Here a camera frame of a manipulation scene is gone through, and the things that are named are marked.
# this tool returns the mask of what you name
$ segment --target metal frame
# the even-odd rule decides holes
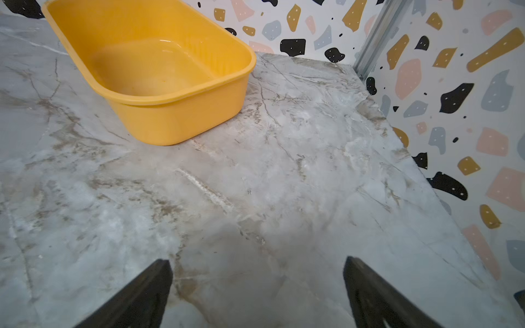
[[[75,328],[159,328],[173,281],[158,259]]]
[[[442,328],[361,259],[346,258],[343,278],[357,328]]]
[[[370,74],[381,51],[390,40],[392,28],[397,25],[411,1],[386,0],[353,66],[361,80],[366,79]]]

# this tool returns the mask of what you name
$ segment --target black object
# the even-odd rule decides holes
[[[439,189],[446,193],[456,196],[461,200],[468,199],[467,188],[453,177],[444,174],[443,172],[436,172],[433,178],[427,178],[428,183],[434,189]]]
[[[414,159],[414,162],[416,162],[417,166],[420,168],[427,169],[428,168],[428,154],[427,153],[419,153],[417,156],[412,156]]]
[[[262,0],[262,2],[269,2],[273,7],[277,6],[277,0]]]
[[[377,93],[377,89],[375,88],[375,79],[371,76],[366,78],[366,89],[372,96]]]
[[[237,36],[237,32],[235,32],[235,30],[232,29],[231,27],[226,27],[225,30],[227,30],[227,31],[230,32],[231,34]]]
[[[447,114],[455,113],[472,91],[473,87],[474,83],[462,83],[451,92],[443,93],[441,95],[441,109],[439,111]]]
[[[419,39],[419,42],[417,43],[417,46],[414,49],[421,49],[424,51],[428,50],[428,46],[430,45],[430,40],[426,35],[422,36],[421,39]]]
[[[158,259],[75,328],[159,328],[172,280]]]
[[[324,52],[324,56],[331,62],[339,62],[344,59],[344,54],[340,53],[337,48],[328,49]]]
[[[36,0],[3,0],[7,9],[15,14],[21,14],[27,18],[43,18],[42,10]]]
[[[518,304],[520,305],[520,308],[523,310],[523,313],[525,313],[525,289],[515,293],[514,298],[516,299],[516,302],[518,302]]]
[[[305,39],[283,39],[281,40],[280,50],[286,52],[290,57],[305,54]]]
[[[343,278],[357,328],[442,328],[360,259],[346,258]]]

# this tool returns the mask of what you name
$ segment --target plastic basin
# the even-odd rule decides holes
[[[73,62],[138,140],[172,145],[242,108],[253,50],[179,0],[51,0]]]

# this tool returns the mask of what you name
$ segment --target terrazzo wallpaper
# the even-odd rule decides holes
[[[46,0],[3,0],[0,12],[43,18]],[[384,0],[184,0],[253,50],[353,64]]]
[[[516,300],[525,289],[524,32],[523,0],[415,0],[366,80],[443,206]]]

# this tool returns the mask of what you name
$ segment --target gray marble tile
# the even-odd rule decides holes
[[[73,326],[166,258],[164,327],[352,327],[348,255],[445,327],[519,324],[350,67],[258,55],[239,115],[159,147],[45,21],[0,44],[6,326]]]

